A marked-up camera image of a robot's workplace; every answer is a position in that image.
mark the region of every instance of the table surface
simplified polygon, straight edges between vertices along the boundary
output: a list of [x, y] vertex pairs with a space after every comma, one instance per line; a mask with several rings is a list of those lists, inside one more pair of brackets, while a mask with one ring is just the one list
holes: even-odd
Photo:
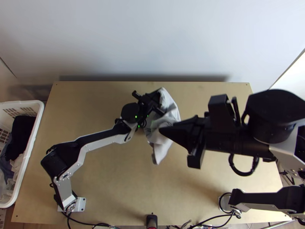
[[[109, 129], [122, 107], [135, 102], [131, 93], [144, 94], [165, 87], [176, 101], [181, 119], [203, 116], [211, 95], [237, 96], [242, 113], [252, 93], [248, 83], [227, 82], [56, 82], [54, 83], [23, 178], [12, 221], [65, 224], [57, 212], [50, 177], [40, 165], [46, 150], [57, 143]], [[152, 148], [143, 130], [127, 144], [112, 144], [87, 154], [73, 175], [74, 192], [87, 198], [86, 209], [72, 217], [112, 225], [144, 225], [153, 212], [159, 225], [181, 225], [222, 214], [218, 197], [234, 188], [246, 192], [276, 192], [282, 187], [276, 164], [260, 162], [249, 177], [236, 175], [228, 154], [206, 151], [202, 169], [187, 167], [187, 151], [173, 143], [160, 165], [151, 161]], [[252, 158], [234, 157], [236, 167], [248, 171]], [[230, 223], [289, 220], [283, 213], [250, 210]], [[222, 224], [224, 218], [211, 223]]]

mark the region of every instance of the black cable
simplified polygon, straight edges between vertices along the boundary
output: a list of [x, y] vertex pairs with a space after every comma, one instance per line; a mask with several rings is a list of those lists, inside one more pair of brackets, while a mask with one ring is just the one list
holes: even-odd
[[246, 113], [246, 112], [244, 112], [244, 113], [242, 114], [242, 116], [241, 116], [241, 124], [242, 124], [242, 126], [246, 126], [246, 124], [245, 124], [245, 118], [246, 118], [246, 116], [247, 116], [247, 113]]
[[[220, 228], [220, 227], [223, 227], [225, 225], [227, 225], [227, 223], [230, 221], [230, 219], [232, 218], [232, 216], [234, 215], [234, 212], [232, 212], [232, 214], [225, 214], [225, 215], [219, 215], [219, 216], [214, 216], [214, 217], [211, 217], [205, 221], [202, 221], [196, 225], [193, 225], [193, 226], [190, 226], [189, 228], [192, 229], [194, 227], [197, 227], [197, 226], [205, 226], [205, 227], [212, 227], [212, 228]], [[207, 221], [210, 221], [212, 219], [215, 219], [215, 218], [219, 218], [219, 217], [224, 217], [224, 216], [230, 216], [229, 219], [223, 224], [223, 225], [220, 225], [220, 226], [209, 226], [209, 225], [205, 225], [203, 223], [207, 222]]]
[[72, 221], [74, 221], [74, 222], [76, 222], [76, 223], [79, 223], [79, 224], [83, 224], [83, 225], [89, 225], [89, 226], [94, 226], [94, 227], [96, 227], [96, 226], [105, 226], [105, 227], [111, 227], [111, 225], [110, 224], [108, 224], [108, 223], [97, 223], [97, 224], [93, 224], [93, 223], [84, 223], [84, 222], [80, 222], [80, 221], [78, 221], [78, 220], [75, 220], [75, 219], [73, 219], [73, 218], [71, 218], [70, 217], [70, 215], [71, 215], [71, 213], [69, 214], [69, 216], [67, 216], [65, 213], [63, 213], [63, 212], [61, 212], [65, 217], [67, 217], [68, 218], [68, 221], [69, 220], [72, 220]]
[[295, 185], [295, 182], [294, 182], [293, 177], [291, 177], [291, 179], [290, 179], [289, 176], [287, 176], [287, 174], [285, 174], [285, 177], [289, 180], [289, 182], [290, 182], [292, 185]]
[[226, 213], [226, 214], [231, 214], [231, 213], [233, 212], [233, 210], [231, 210], [231, 211], [225, 211], [225, 210], [222, 208], [222, 205], [221, 205], [221, 200], [222, 200], [222, 198], [223, 198], [225, 195], [227, 195], [227, 194], [231, 194], [231, 192], [225, 192], [224, 194], [222, 194], [222, 195], [220, 196], [220, 198], [219, 198], [218, 205], [219, 205], [220, 210], [222, 210], [224, 213]]
[[71, 215], [71, 213], [70, 213], [70, 214], [68, 215], [68, 217], [67, 217], [67, 224], [68, 224], [68, 228], [69, 228], [69, 229], [71, 229], [70, 224], [69, 224], [70, 215]]
[[236, 169], [234, 163], [233, 163], [233, 157], [234, 157], [234, 154], [230, 154], [229, 156], [229, 164], [230, 164], [230, 167], [231, 169], [234, 171], [234, 173], [236, 173], [237, 175], [240, 175], [240, 176], [249, 176], [251, 175], [252, 173], [254, 173], [257, 165], [258, 165], [258, 162], [260, 161], [259, 157], [257, 156], [254, 156], [253, 157], [253, 162], [252, 162], [252, 168], [249, 172], [242, 172], [242, 171], [239, 171], [238, 169]]

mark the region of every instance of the metal bracket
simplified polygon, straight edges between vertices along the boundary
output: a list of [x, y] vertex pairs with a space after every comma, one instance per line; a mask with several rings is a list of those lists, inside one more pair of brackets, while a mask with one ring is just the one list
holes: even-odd
[[[78, 197], [76, 203], [72, 203], [69, 207], [67, 207], [66, 214], [68, 215], [71, 212], [82, 212], [85, 210], [86, 206], [86, 198]], [[61, 207], [58, 206], [57, 211], [63, 212]]]

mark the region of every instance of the white laundry basket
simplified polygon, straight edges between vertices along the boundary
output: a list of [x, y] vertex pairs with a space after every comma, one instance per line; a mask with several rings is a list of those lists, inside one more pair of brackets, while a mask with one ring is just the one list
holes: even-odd
[[8, 208], [17, 199], [19, 189], [22, 183], [24, 172], [26, 171], [26, 166], [29, 161], [34, 142], [36, 139], [37, 130], [40, 124], [44, 109], [43, 102], [39, 100], [30, 101], [14, 101], [14, 102], [4, 102], [0, 103], [0, 153], [3, 150], [5, 143], [8, 140], [8, 136], [12, 130], [13, 121], [16, 116], [26, 115], [36, 117], [32, 133], [30, 135], [29, 141], [27, 143], [26, 150], [24, 151], [24, 157], [21, 164], [21, 168], [15, 183], [13, 194], [11, 198], [0, 200], [0, 208]]

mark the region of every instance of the fabric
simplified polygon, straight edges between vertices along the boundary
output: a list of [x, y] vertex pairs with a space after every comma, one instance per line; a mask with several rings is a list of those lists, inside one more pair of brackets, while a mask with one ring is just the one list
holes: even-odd
[[13, 181], [16, 182], [17, 180], [17, 177], [18, 177], [18, 174], [19, 174], [19, 170], [21, 168], [21, 164], [22, 164], [22, 161], [23, 161], [23, 153], [22, 154], [19, 154], [19, 156], [16, 158], [16, 160], [12, 161], [10, 160], [10, 164], [11, 164], [11, 167], [12, 167], [12, 171], [14, 172], [14, 176], [13, 176]]
[[6, 184], [7, 184], [7, 180], [8, 180], [8, 179], [12, 179], [13, 176], [14, 176], [14, 172], [11, 171], [12, 166], [11, 166], [10, 162], [7, 161], [6, 158], [5, 158], [5, 152], [6, 152], [6, 150], [7, 150], [7, 146], [8, 146], [8, 144], [11, 143], [11, 141], [12, 141], [12, 136], [11, 136], [11, 134], [10, 134], [9, 137], [8, 137], [8, 141], [7, 141], [7, 143], [5, 144], [3, 150], [2, 150], [2, 152], [1, 152], [1, 154], [0, 154], [0, 169], [1, 169], [2, 172], [3, 172], [4, 181], [5, 181]]
[[25, 151], [35, 120], [36, 117], [15, 117], [11, 131], [12, 141], [10, 144], [8, 144], [5, 152], [5, 159], [7, 161], [14, 161], [20, 154]]
[[146, 119], [146, 127], [144, 132], [149, 144], [153, 147], [152, 159], [155, 164], [160, 164], [160, 162], [167, 155], [167, 151], [172, 145], [173, 141], [169, 138], [163, 136], [159, 132], [159, 128], [172, 126], [173, 123], [179, 122], [180, 113], [178, 106], [170, 96], [168, 91], [165, 88], [160, 88], [158, 90], [160, 93], [160, 109], [165, 112], [165, 115], [160, 117], [154, 111], [151, 112], [149, 117]]

